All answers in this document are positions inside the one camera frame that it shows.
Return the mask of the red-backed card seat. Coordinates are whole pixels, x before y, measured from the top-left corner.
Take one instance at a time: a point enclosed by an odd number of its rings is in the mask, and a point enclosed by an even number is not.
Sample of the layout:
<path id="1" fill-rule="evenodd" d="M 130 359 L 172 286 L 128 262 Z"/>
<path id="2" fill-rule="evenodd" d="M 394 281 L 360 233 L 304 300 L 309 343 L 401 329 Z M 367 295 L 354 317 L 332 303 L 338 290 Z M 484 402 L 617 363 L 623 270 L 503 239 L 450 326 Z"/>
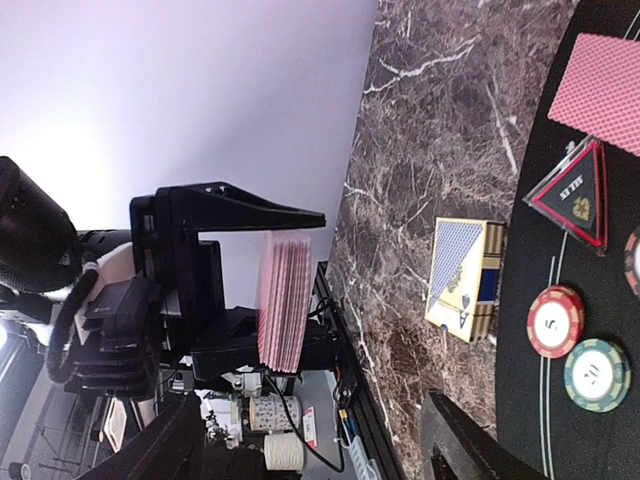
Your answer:
<path id="1" fill-rule="evenodd" d="M 577 36 L 547 117 L 639 154 L 639 43 Z"/>

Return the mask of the black chip seat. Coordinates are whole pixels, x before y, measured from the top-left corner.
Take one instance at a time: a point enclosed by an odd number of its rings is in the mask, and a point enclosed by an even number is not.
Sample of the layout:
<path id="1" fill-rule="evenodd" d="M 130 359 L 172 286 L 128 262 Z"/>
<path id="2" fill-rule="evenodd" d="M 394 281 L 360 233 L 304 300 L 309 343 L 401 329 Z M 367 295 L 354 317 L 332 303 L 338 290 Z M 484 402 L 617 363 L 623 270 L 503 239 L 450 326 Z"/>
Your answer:
<path id="1" fill-rule="evenodd" d="M 624 275 L 631 291 L 640 297 L 640 227 L 629 235 L 624 249 Z"/>

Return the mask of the red poker chip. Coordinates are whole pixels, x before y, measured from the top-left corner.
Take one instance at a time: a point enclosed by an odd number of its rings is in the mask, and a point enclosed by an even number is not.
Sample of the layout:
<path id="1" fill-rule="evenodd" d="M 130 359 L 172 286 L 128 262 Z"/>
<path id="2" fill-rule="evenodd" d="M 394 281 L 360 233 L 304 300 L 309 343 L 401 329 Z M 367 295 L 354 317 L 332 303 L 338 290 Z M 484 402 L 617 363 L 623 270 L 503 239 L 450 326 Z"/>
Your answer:
<path id="1" fill-rule="evenodd" d="M 572 288 L 552 285 L 531 304 L 527 335 L 533 349 L 544 358 L 569 354 L 580 341 L 585 324 L 585 307 Z"/>

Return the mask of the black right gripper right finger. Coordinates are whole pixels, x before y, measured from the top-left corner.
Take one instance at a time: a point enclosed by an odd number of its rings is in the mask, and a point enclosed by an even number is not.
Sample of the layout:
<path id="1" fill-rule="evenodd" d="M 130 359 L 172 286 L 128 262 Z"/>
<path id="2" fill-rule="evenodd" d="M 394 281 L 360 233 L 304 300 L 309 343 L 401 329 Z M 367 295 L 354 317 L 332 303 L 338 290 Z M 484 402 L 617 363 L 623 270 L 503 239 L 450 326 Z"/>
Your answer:
<path id="1" fill-rule="evenodd" d="M 447 395 L 431 391 L 422 405 L 426 479 L 542 479 L 501 447 Z"/>

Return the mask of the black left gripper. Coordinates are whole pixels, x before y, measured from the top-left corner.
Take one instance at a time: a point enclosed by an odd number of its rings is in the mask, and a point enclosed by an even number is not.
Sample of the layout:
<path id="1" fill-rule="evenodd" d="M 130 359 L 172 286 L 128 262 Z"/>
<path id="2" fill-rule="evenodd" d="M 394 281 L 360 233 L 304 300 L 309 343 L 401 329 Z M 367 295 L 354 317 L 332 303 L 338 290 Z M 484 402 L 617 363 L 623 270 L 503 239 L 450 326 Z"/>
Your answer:
<path id="1" fill-rule="evenodd" d="M 107 281 L 89 258 L 64 303 L 66 389 L 145 400 L 185 356 L 197 380 L 260 367 L 258 312 L 226 307 L 221 247 L 199 236 L 323 228 L 325 215 L 209 182 L 137 197 L 130 220 L 132 274 Z"/>

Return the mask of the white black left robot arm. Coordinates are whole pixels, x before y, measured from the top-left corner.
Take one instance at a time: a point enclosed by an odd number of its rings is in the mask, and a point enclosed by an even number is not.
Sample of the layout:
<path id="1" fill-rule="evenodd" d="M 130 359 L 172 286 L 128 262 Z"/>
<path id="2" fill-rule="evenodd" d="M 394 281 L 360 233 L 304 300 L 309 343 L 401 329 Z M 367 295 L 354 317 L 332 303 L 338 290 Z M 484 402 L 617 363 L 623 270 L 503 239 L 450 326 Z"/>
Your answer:
<path id="1" fill-rule="evenodd" d="M 126 230 L 79 231 L 13 160 L 1 160 L 1 315 L 43 325 L 49 379 L 67 390 L 146 400 L 163 367 L 192 360 L 214 389 L 241 367 L 294 373 L 312 280 L 308 231 L 322 213 L 224 182 L 134 198 Z M 258 308 L 227 307 L 213 232 L 263 231 Z"/>

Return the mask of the red-backed playing card deck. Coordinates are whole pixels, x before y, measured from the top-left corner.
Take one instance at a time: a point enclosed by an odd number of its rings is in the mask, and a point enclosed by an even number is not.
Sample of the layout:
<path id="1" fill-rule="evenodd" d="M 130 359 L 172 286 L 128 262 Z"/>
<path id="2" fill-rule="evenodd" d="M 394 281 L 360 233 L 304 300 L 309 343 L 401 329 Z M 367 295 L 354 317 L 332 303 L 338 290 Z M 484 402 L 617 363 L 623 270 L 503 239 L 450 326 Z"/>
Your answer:
<path id="1" fill-rule="evenodd" d="M 275 372 L 295 373 L 304 344 L 312 284 L 312 246 L 300 231 L 266 235 L 258 282 L 259 362 Z"/>

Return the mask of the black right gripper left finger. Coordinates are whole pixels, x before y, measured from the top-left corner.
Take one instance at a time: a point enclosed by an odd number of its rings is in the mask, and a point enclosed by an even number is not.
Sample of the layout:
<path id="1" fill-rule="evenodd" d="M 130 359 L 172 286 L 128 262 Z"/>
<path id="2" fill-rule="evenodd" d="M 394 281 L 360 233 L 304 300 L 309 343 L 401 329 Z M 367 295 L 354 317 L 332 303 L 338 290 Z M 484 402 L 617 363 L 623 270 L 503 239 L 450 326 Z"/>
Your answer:
<path id="1" fill-rule="evenodd" d="M 171 403 L 118 453 L 84 473 L 89 480 L 199 479 L 205 438 L 200 398 Z"/>

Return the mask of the green chip seat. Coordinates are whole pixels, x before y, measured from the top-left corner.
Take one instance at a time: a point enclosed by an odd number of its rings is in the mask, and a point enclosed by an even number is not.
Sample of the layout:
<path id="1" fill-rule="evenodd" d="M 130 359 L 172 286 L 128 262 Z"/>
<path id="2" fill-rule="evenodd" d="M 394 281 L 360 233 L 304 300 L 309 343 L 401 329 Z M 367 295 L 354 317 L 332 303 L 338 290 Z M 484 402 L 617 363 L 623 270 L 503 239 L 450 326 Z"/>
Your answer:
<path id="1" fill-rule="evenodd" d="M 623 349 L 591 338 L 577 344 L 566 357 L 564 384 L 580 408 L 607 413 L 617 408 L 631 387 L 632 370 Z"/>

